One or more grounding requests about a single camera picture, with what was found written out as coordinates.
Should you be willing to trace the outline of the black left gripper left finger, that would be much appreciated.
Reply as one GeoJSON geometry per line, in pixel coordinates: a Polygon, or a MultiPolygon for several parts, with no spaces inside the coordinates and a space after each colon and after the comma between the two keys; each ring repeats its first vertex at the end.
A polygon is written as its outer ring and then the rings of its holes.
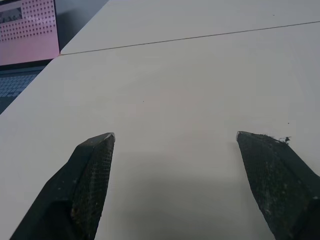
{"type": "Polygon", "coordinates": [[[79,144],[43,186],[9,240],[95,240],[102,216],[115,134],[79,144]]]}

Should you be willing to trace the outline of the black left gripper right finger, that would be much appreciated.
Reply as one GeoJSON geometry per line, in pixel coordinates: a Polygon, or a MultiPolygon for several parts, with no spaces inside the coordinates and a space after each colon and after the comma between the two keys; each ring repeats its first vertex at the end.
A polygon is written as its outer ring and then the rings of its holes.
{"type": "Polygon", "coordinates": [[[289,140],[236,135],[251,192],[275,239],[320,240],[320,176],[289,140]]]}

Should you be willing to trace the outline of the laptop with pink screen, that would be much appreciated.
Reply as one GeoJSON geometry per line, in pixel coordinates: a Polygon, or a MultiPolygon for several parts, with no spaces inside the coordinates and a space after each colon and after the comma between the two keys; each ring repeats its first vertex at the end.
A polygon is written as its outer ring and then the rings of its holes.
{"type": "Polygon", "coordinates": [[[0,114],[59,55],[55,0],[0,0],[0,114]]]}

